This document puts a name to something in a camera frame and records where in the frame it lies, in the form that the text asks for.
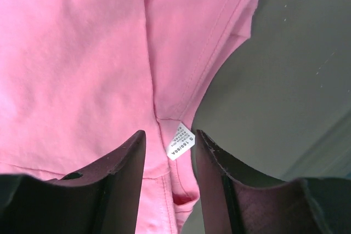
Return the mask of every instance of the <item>cloth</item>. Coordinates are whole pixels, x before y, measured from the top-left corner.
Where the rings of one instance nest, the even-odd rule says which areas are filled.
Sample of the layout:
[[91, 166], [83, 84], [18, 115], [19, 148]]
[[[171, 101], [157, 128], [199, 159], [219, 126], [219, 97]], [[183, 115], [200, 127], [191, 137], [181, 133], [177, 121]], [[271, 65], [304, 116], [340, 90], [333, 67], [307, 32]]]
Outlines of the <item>cloth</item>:
[[191, 126], [250, 37], [258, 0], [0, 0], [0, 172], [60, 178], [146, 131], [136, 233], [178, 233], [199, 199]]

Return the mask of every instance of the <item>gray surface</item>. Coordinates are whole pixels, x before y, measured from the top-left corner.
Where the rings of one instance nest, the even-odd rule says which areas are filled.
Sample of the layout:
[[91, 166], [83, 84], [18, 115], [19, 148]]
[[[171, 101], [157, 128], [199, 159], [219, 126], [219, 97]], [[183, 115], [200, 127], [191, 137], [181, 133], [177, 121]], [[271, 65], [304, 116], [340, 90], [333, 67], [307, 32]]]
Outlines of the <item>gray surface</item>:
[[[351, 108], [350, 19], [350, 0], [260, 0], [251, 40], [219, 70], [193, 129], [282, 177]], [[183, 233], [204, 233], [199, 204]]]

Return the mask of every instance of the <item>folded garment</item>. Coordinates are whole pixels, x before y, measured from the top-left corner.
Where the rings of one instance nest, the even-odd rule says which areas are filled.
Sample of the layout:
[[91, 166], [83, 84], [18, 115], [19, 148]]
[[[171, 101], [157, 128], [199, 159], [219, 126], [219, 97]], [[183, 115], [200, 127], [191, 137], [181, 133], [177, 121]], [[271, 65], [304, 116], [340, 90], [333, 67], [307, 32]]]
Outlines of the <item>folded garment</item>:
[[146, 131], [137, 233], [178, 233], [199, 198], [165, 148], [258, 0], [0, 0], [0, 172], [43, 180]]

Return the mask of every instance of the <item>care label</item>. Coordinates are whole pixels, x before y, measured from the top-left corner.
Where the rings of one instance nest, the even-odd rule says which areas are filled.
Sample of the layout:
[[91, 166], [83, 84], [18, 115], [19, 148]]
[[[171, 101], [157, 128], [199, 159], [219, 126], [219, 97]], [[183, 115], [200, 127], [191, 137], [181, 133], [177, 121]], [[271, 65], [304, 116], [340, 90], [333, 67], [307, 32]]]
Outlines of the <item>care label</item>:
[[187, 152], [195, 145], [195, 135], [184, 124], [180, 123], [173, 140], [167, 147], [167, 156], [171, 160]]

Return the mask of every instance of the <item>pink t-shirt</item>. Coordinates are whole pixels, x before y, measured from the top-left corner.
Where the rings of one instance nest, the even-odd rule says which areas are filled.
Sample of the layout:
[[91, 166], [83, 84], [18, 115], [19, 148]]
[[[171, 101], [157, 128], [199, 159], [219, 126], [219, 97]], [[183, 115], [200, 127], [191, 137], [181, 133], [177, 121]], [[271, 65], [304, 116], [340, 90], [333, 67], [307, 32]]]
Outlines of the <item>pink t-shirt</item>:
[[60, 178], [136, 130], [147, 146], [137, 233], [178, 233], [199, 198], [190, 151], [165, 147], [258, 0], [0, 0], [0, 172]]

